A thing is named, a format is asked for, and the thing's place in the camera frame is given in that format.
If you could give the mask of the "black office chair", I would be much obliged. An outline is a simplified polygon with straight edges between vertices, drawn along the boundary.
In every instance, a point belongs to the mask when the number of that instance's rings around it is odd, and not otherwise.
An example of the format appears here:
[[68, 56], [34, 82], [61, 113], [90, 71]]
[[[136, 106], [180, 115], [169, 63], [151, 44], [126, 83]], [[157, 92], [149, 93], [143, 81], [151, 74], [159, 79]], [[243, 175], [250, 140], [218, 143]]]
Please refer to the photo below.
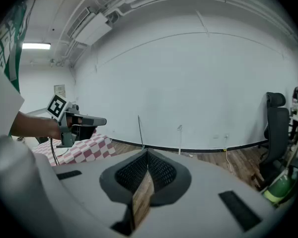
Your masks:
[[268, 151], [259, 164], [264, 182], [276, 178], [283, 169], [289, 139], [289, 110], [281, 93], [267, 92]]

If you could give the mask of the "white round plate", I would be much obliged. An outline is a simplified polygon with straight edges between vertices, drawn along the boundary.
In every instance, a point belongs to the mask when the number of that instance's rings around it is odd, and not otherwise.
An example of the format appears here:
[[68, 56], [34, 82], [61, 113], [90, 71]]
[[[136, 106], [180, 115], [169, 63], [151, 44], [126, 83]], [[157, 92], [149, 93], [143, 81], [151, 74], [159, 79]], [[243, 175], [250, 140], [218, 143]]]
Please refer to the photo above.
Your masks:
[[63, 156], [66, 152], [68, 151], [68, 148], [53, 148], [50, 151], [50, 155], [52, 157], [59, 157], [59, 156]]

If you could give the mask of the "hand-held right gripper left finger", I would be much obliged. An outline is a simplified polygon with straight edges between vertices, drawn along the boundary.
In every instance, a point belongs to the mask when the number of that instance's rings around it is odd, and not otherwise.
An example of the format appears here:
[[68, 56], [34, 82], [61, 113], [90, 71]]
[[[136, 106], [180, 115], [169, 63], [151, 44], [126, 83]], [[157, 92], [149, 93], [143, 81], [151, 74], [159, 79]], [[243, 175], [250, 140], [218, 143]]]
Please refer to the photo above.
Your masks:
[[149, 174], [146, 173], [136, 192], [132, 194], [132, 208], [110, 200], [102, 190], [99, 179], [105, 169], [139, 152], [140, 150], [133, 150], [114, 157], [54, 166], [52, 169], [56, 174], [80, 171], [80, 175], [60, 180], [62, 186], [75, 201], [105, 227], [121, 234], [123, 233], [122, 228], [126, 227], [130, 234], [141, 225], [149, 213]]

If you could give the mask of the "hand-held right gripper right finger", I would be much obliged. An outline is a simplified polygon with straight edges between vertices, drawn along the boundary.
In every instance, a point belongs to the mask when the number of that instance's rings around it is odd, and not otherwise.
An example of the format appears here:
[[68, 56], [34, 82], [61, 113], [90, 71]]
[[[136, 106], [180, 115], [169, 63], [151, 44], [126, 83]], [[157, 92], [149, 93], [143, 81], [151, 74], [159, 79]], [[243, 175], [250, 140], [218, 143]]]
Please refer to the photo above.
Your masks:
[[[160, 151], [184, 165], [192, 181], [186, 193], [174, 204], [152, 207], [136, 229], [136, 238], [260, 238], [269, 228], [264, 222], [275, 208], [260, 193], [214, 164]], [[226, 208], [219, 194], [234, 191], [261, 219], [244, 232]]]

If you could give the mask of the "teal broom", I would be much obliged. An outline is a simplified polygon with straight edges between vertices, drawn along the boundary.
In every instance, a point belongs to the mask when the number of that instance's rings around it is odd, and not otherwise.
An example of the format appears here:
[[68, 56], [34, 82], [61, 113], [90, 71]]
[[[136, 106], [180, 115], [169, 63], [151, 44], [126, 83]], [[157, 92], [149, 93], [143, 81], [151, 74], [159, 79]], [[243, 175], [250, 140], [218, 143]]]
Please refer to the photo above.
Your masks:
[[138, 115], [138, 125], [139, 125], [139, 133], [140, 133], [142, 149], [145, 149], [145, 145], [144, 145], [143, 137], [142, 137], [142, 131], [141, 131], [141, 121], [140, 121], [140, 116], [139, 115]]

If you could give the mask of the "person's left forearm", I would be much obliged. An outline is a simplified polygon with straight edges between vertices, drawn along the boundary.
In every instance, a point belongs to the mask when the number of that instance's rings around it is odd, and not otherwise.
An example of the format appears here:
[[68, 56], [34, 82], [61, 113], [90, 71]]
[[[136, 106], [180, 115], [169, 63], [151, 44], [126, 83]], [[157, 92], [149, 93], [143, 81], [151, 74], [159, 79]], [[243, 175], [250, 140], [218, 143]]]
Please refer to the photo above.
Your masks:
[[18, 112], [10, 129], [10, 135], [17, 137], [48, 137], [50, 119], [28, 116]]

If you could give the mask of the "green printed t-shirt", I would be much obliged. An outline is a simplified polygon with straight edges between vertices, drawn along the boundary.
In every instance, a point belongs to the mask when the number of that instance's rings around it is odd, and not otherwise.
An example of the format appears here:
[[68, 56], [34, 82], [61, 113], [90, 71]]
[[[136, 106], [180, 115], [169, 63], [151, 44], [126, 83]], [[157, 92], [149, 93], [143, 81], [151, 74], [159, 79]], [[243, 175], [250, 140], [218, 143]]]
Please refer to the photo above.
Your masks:
[[36, 0], [18, 0], [0, 23], [0, 71], [19, 92], [22, 45]]

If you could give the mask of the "white ceiling air conditioner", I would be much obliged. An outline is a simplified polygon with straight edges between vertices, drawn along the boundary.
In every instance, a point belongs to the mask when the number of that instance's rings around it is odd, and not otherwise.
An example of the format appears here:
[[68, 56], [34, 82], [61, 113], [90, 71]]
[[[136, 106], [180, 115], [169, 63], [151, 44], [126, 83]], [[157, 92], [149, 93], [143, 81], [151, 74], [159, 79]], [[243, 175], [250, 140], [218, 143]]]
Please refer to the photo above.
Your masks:
[[84, 8], [67, 31], [67, 36], [76, 42], [92, 46], [112, 30], [112, 22], [92, 7]]

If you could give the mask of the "person's left hand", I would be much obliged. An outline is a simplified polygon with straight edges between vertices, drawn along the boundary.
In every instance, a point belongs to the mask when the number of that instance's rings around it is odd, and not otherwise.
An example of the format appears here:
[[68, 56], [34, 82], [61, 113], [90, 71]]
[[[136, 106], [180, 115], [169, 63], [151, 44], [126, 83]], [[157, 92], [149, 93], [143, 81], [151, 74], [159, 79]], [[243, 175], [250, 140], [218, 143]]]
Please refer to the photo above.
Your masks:
[[[45, 136], [60, 140], [61, 139], [61, 129], [55, 119], [47, 119], [45, 122], [46, 128], [45, 128]], [[68, 117], [67, 118], [67, 127], [69, 130], [71, 130], [72, 125], [79, 125], [82, 124], [82, 118], [78, 117]]]

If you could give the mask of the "ceiling light panel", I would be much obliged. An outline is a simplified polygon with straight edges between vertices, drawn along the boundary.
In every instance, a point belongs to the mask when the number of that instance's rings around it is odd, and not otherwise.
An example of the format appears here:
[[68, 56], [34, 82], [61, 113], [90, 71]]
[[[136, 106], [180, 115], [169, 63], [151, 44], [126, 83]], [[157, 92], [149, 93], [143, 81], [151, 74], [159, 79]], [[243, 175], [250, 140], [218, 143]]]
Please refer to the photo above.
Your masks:
[[51, 47], [50, 43], [23, 43], [23, 50], [49, 50]]

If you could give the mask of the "framed wall poster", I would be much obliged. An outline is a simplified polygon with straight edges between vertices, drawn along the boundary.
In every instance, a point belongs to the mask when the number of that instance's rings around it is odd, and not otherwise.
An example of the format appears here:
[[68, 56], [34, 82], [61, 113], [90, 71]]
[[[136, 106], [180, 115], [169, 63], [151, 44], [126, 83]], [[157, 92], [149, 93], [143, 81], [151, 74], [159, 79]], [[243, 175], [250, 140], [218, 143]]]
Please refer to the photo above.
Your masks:
[[54, 85], [54, 94], [66, 98], [65, 85]]

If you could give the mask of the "green bottle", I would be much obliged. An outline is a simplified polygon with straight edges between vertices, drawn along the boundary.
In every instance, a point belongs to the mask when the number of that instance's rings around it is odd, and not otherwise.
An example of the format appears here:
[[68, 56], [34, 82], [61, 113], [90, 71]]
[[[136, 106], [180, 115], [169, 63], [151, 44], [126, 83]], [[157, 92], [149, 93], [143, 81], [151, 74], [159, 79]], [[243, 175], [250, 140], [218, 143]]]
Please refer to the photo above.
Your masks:
[[278, 206], [286, 202], [296, 190], [298, 184], [298, 169], [289, 166], [284, 169], [277, 178], [266, 187], [261, 194], [272, 205]]

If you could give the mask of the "white long-handled dustpan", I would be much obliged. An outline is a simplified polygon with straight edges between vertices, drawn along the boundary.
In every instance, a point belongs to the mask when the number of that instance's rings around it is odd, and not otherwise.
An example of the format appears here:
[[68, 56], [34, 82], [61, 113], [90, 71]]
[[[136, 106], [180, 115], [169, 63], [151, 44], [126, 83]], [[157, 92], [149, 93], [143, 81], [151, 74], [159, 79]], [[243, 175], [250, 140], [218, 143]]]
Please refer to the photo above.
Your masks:
[[182, 125], [179, 125], [177, 131], [179, 132], [179, 147], [178, 147], [178, 155], [181, 155], [181, 148], [182, 148]]

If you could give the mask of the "table with pink checkered cloth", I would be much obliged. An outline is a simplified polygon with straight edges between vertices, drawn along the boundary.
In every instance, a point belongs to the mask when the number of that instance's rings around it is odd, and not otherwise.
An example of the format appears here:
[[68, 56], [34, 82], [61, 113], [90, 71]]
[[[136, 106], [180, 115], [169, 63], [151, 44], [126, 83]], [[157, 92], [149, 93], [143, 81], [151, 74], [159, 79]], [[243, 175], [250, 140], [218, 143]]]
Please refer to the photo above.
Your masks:
[[90, 162], [116, 156], [111, 139], [97, 132], [93, 133], [88, 140], [75, 142], [63, 156], [52, 157], [50, 155], [51, 149], [56, 148], [60, 143], [61, 141], [56, 139], [49, 140], [34, 147], [32, 152], [45, 155], [51, 166]]

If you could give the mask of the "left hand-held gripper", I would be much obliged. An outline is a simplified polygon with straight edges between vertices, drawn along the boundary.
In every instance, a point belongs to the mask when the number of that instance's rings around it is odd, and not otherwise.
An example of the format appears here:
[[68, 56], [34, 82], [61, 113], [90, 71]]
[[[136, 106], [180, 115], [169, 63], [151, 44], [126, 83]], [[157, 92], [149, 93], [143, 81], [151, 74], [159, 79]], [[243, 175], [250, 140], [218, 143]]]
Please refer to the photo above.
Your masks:
[[97, 126], [107, 124], [105, 118], [81, 115], [78, 105], [57, 94], [49, 102], [47, 113], [56, 120], [61, 132], [61, 144], [57, 148], [70, 148], [77, 141], [88, 140]]

